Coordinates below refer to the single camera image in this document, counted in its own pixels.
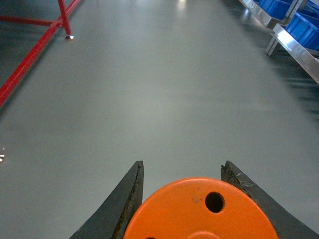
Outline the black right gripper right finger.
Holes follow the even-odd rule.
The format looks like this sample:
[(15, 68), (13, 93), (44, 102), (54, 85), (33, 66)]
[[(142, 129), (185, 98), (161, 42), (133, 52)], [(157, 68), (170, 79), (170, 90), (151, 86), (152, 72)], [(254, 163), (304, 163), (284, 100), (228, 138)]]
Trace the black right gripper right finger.
[(240, 189), (266, 214), (281, 239), (317, 239), (319, 235), (285, 210), (231, 161), (221, 166), (221, 180)]

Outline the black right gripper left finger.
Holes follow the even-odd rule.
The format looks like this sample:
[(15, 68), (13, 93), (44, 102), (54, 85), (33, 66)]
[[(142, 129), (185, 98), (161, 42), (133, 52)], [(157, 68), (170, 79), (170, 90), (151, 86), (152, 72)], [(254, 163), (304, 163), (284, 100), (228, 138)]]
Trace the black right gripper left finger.
[(122, 239), (141, 206), (144, 165), (136, 161), (97, 211), (71, 236), (72, 239)]

